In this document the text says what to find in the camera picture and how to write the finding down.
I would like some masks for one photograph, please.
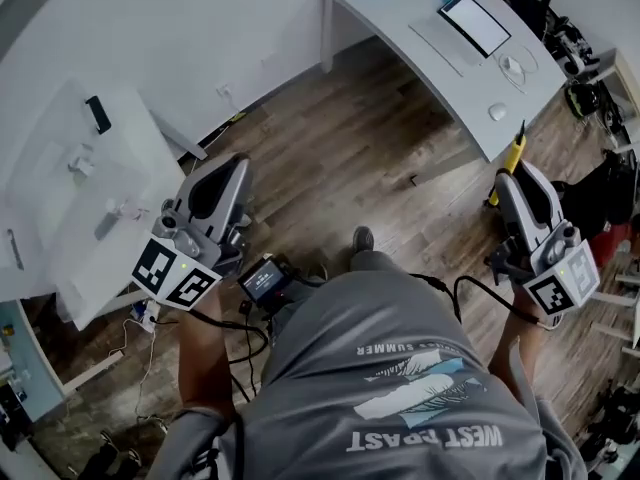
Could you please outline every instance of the yellow handle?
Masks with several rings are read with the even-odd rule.
[[[516,170],[518,166],[518,162],[522,157],[522,152],[524,151],[524,147],[527,144],[527,138],[522,135],[511,143],[511,149],[509,150],[509,154],[507,155],[507,160],[504,163],[504,168],[513,174],[513,171]],[[498,206],[498,192],[494,188],[491,191],[491,196],[489,197],[489,205],[490,206]]]

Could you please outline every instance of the hand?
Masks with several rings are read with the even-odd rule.
[[[529,297],[529,294],[522,286],[511,283],[511,287],[513,288],[513,305],[516,309],[540,319],[546,316],[542,308]]]
[[[195,306],[200,313],[207,315],[214,320],[222,319],[222,309],[220,306],[220,284],[214,286]]]

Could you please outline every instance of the white mouse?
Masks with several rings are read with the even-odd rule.
[[[504,103],[495,103],[489,107],[489,115],[494,121],[500,121],[507,115],[507,106]]]

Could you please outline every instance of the gray t-shirt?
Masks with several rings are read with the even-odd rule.
[[[533,397],[517,347],[511,356],[524,406],[424,281],[340,276],[296,311],[260,394],[240,409],[243,477],[586,479],[573,442]],[[219,478],[233,478],[237,435],[215,411],[183,411],[147,478],[208,478],[193,471],[212,442]]]

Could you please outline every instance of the small screen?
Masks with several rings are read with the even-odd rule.
[[[475,0],[451,0],[439,12],[485,57],[511,37]]]
[[[254,301],[257,301],[271,288],[273,288],[283,277],[284,274],[275,265],[275,263],[273,263],[273,261],[266,261],[251,275],[251,277],[242,282],[242,286],[249,296]]]

